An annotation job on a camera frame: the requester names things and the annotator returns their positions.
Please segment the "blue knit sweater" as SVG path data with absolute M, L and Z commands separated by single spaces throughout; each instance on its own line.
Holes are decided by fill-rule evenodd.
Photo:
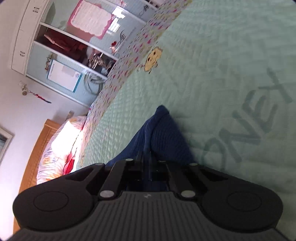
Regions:
M 124 173 L 124 187 L 132 192 L 169 191 L 167 169 L 157 169 L 159 161 L 176 162 L 181 165 L 193 163 L 194 157 L 176 122 L 165 106 L 160 105 L 133 136 L 128 145 L 107 163 L 112 167 L 126 159 L 136 160 L 138 156 L 142 170 L 132 166 Z

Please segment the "floral pillow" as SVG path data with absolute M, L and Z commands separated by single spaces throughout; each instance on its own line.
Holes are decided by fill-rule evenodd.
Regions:
M 85 115 L 69 118 L 51 137 L 39 163 L 36 176 L 38 185 L 71 172 L 78 151 L 78 138 L 85 122 Z

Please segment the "wooden headboard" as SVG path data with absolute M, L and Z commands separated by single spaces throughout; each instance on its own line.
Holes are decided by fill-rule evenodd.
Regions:
M 60 126 L 60 124 L 50 119 L 47 119 L 44 123 L 44 127 L 36 141 L 36 144 L 28 160 L 18 193 L 21 193 L 24 190 L 36 185 L 38 167 L 44 149 L 46 148 L 46 145 L 48 144 L 51 137 L 53 137 L 58 128 L 60 128 Z

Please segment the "mint quilted bee bedspread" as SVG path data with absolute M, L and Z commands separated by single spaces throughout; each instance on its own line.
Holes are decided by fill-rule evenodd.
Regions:
M 295 2 L 165 4 L 92 104 L 77 168 L 117 156 L 160 105 L 197 163 L 275 191 L 295 240 Z

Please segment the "framed wedding photo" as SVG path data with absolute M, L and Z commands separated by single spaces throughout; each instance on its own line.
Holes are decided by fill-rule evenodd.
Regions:
M 7 149 L 9 148 L 10 143 L 14 138 L 14 134 L 1 126 L 0 136 L 1 136 L 0 163 L 2 163 L 3 158 L 7 152 Z

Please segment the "sliding door wardrobe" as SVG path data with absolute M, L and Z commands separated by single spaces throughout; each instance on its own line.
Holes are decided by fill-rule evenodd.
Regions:
M 162 1 L 26 1 L 11 68 L 83 106 Z

